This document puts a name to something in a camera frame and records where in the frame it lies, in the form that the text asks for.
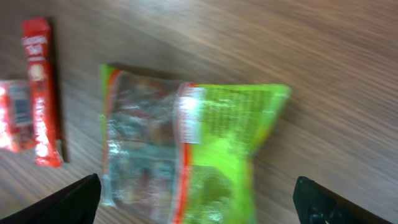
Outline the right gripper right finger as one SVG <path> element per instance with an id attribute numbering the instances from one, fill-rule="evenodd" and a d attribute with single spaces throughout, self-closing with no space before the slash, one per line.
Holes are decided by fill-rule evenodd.
<path id="1" fill-rule="evenodd" d="M 305 176 L 297 178 L 293 201 L 301 224 L 392 224 Z"/>

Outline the red chocolate wafer bar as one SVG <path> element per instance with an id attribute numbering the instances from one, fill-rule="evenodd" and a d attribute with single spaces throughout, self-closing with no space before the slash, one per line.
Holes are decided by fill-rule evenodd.
<path id="1" fill-rule="evenodd" d="M 60 116 L 52 53 L 52 30 L 48 20 L 38 17 L 22 23 L 22 46 L 27 57 L 35 134 L 35 163 L 60 167 L 63 164 Z"/>

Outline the green gummy candy bag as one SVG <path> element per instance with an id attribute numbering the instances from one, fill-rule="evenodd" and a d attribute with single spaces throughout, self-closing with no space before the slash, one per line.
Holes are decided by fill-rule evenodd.
<path id="1" fill-rule="evenodd" d="M 100 72 L 103 205 L 157 223 L 256 223 L 252 159 L 288 86 L 199 84 L 110 65 Z"/>

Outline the small red tissue pack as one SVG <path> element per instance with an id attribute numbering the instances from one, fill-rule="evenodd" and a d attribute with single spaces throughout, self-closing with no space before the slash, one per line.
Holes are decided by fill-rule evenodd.
<path id="1" fill-rule="evenodd" d="M 35 146 L 27 80 L 1 81 L 1 148 L 21 152 Z"/>

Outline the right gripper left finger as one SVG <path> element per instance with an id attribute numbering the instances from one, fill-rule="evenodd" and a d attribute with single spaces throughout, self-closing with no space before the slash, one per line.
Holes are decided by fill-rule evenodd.
<path id="1" fill-rule="evenodd" d="M 100 178 L 91 174 L 2 218 L 1 224 L 93 224 L 100 197 Z"/>

